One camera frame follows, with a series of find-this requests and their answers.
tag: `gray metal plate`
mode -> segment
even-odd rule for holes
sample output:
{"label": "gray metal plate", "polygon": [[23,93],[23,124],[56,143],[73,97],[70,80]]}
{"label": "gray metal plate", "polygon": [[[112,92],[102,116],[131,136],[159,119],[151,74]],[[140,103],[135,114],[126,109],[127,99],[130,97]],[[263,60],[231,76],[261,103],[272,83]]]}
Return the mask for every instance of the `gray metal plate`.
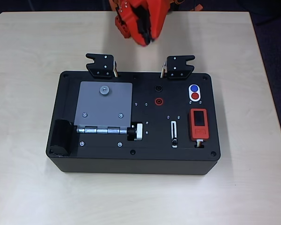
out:
{"label": "gray metal plate", "polygon": [[[109,94],[100,93],[108,86]],[[88,82],[80,84],[74,125],[87,127],[130,127],[132,83]]]}

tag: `black mounting bracket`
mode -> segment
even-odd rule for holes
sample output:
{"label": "black mounting bracket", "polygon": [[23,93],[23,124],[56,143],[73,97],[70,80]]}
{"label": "black mounting bracket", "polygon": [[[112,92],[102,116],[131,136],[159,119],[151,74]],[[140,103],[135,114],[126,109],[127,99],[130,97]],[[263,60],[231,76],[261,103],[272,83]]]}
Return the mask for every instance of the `black mounting bracket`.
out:
{"label": "black mounting bracket", "polygon": [[111,79],[113,75],[117,77],[113,55],[87,53],[86,58],[94,61],[86,64],[86,68],[94,78]]}
{"label": "black mounting bracket", "polygon": [[194,60],[194,55],[177,55],[167,58],[167,78],[170,80],[185,80],[195,69],[187,65],[188,61]]}

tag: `bolt head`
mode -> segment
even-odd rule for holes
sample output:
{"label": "bolt head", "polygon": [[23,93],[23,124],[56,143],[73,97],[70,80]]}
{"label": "bolt head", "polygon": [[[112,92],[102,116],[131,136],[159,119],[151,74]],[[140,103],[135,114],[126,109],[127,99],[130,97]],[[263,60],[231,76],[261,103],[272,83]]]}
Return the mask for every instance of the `bolt head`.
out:
{"label": "bolt head", "polygon": [[100,88],[99,91],[100,91],[101,95],[106,96],[106,95],[109,94],[109,87],[106,86],[106,85],[104,85],[104,86],[102,86],[102,87]]}

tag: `floor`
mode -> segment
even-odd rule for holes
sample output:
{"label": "floor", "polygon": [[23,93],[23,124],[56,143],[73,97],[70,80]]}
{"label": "floor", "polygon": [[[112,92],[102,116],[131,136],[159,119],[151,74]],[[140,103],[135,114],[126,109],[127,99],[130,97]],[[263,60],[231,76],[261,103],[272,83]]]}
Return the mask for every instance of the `floor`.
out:
{"label": "floor", "polygon": [[[246,11],[237,0],[196,0],[204,11]],[[188,11],[193,0],[185,0],[179,8]],[[108,0],[1,0],[0,13],[4,11],[92,11],[110,10]],[[251,13],[262,59],[274,98],[281,126],[281,16],[270,17]]]}

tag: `table surface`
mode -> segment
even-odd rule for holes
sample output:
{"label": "table surface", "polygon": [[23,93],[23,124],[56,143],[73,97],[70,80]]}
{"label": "table surface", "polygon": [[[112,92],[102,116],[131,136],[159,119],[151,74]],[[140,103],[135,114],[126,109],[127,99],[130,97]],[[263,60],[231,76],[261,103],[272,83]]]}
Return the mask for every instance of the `table surface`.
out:
{"label": "table surface", "polygon": [[[244,12],[175,12],[148,47],[114,12],[0,15],[0,225],[281,224],[281,130]],[[194,54],[209,73],[222,157],[205,176],[63,173],[45,154],[58,79],[86,53],[118,71]]]}

